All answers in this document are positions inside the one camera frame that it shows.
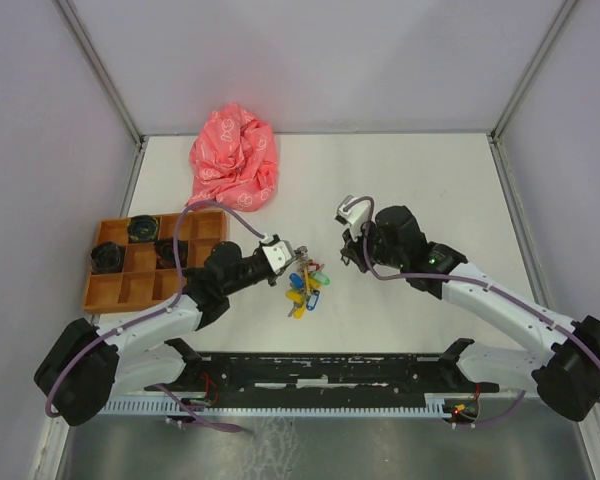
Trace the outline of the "keyring bunch with colourful tags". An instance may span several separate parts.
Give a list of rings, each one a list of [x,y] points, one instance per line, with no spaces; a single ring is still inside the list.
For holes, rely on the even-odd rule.
[[[285,296],[291,302],[289,318],[299,320],[306,312],[314,312],[320,301],[321,289],[329,286],[325,264],[309,255],[308,248],[296,250],[296,270],[289,275],[289,289]]]

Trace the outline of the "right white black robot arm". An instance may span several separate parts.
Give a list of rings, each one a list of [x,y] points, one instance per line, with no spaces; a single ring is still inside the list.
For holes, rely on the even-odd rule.
[[[344,226],[344,264],[379,281],[412,288],[459,307],[516,343],[514,349],[455,341],[440,357],[440,382],[461,391],[491,383],[521,396],[535,393],[562,417],[580,422],[600,405],[600,320],[577,321],[508,290],[461,252],[426,238],[405,206],[374,209],[369,196],[345,198],[336,210]]]

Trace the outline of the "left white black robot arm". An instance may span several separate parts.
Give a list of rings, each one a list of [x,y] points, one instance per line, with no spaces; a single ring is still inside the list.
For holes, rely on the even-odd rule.
[[[192,389],[201,366],[181,337],[218,320],[230,295],[260,282],[275,284],[305,251],[273,238],[243,256],[236,243],[220,242],[203,266],[184,270],[182,289],[167,300],[109,329],[84,318],[70,322],[34,373],[47,415],[79,426],[120,395],[171,383]]]

